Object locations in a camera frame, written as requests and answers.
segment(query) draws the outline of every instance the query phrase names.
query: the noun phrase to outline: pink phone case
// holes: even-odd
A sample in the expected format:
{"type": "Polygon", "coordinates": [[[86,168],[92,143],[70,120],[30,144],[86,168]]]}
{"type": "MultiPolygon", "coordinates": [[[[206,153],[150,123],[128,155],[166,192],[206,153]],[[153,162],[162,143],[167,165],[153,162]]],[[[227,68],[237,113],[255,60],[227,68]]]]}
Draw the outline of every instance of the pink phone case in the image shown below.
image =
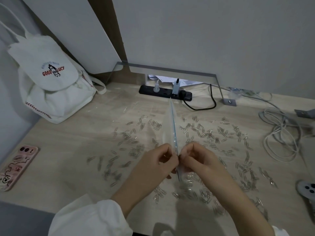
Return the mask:
{"type": "Polygon", "coordinates": [[[0,171],[0,190],[10,190],[38,153],[38,147],[20,146],[8,166],[0,171]]]}

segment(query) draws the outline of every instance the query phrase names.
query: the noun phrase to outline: red stitching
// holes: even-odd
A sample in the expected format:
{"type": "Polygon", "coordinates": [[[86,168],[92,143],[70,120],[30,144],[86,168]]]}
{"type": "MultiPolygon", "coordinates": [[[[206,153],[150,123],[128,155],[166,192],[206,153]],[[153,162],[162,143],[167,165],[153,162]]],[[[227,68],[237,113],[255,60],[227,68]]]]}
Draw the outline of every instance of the red stitching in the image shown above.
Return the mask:
{"type": "Polygon", "coordinates": [[[85,78],[85,76],[84,76],[84,74],[83,74],[83,71],[81,71],[81,72],[82,72],[82,78],[84,78],[84,80],[87,81],[87,79],[85,78]]]}
{"type": "Polygon", "coordinates": [[[32,109],[35,109],[36,111],[40,112],[41,114],[44,114],[44,115],[46,115],[47,117],[49,117],[50,119],[52,119],[51,116],[49,116],[47,113],[44,113],[44,112],[38,110],[36,107],[34,107],[33,104],[30,104],[30,103],[28,103],[28,102],[26,102],[26,104],[27,104],[28,106],[30,106],[32,109]]]}

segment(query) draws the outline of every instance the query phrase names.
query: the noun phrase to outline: metal bracket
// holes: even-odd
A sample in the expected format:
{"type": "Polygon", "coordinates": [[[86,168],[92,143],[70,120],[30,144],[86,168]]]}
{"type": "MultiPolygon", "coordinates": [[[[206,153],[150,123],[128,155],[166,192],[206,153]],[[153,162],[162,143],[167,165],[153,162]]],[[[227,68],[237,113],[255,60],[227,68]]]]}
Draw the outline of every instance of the metal bracket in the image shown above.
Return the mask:
{"type": "Polygon", "coordinates": [[[155,70],[163,70],[163,71],[169,71],[169,72],[174,72],[174,73],[181,73],[181,74],[189,74],[189,75],[200,75],[200,76],[206,76],[206,77],[211,77],[211,78],[215,78],[217,83],[218,83],[218,87],[222,96],[222,102],[224,105],[229,105],[229,106],[236,106],[236,101],[235,99],[228,99],[228,98],[224,98],[223,94],[222,94],[222,90],[220,87],[220,84],[218,82],[218,78],[215,74],[209,74],[209,73],[202,73],[202,72],[195,72],[195,71],[187,71],[187,70],[180,70],[180,69],[170,69],[170,68],[163,68],[163,67],[156,67],[156,66],[150,66],[150,65],[143,65],[143,64],[132,64],[132,63],[128,63],[128,62],[117,62],[116,65],[127,65],[127,66],[131,66],[131,67],[138,67],[138,68],[144,68],[144,69],[155,69],[155,70]]]}
{"type": "Polygon", "coordinates": [[[315,109],[311,109],[309,111],[297,110],[294,109],[298,117],[301,118],[315,118],[315,109]]]}

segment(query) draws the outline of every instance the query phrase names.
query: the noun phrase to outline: white game controller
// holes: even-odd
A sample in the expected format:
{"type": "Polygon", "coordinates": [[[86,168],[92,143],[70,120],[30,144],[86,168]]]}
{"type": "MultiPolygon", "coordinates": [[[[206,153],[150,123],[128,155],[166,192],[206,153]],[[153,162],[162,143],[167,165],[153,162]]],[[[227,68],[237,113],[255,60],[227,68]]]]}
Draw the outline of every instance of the white game controller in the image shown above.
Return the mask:
{"type": "Polygon", "coordinates": [[[299,181],[296,184],[296,190],[305,198],[309,199],[313,212],[313,222],[315,222],[315,183],[299,181]]]}

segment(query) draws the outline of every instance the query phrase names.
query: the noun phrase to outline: black power strip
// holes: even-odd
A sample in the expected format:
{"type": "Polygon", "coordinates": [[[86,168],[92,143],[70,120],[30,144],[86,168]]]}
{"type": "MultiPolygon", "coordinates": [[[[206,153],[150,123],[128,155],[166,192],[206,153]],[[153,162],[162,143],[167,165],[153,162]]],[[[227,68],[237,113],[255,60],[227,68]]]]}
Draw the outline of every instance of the black power strip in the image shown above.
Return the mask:
{"type": "MultiPolygon", "coordinates": [[[[177,94],[172,94],[172,89],[165,89],[160,88],[160,91],[158,93],[153,91],[154,87],[147,86],[147,85],[141,85],[139,89],[140,94],[145,95],[151,95],[156,97],[162,97],[162,98],[172,98],[172,99],[179,99],[179,96],[177,94]]],[[[192,100],[192,93],[186,92],[186,96],[184,98],[185,101],[191,101],[192,100]]]]}

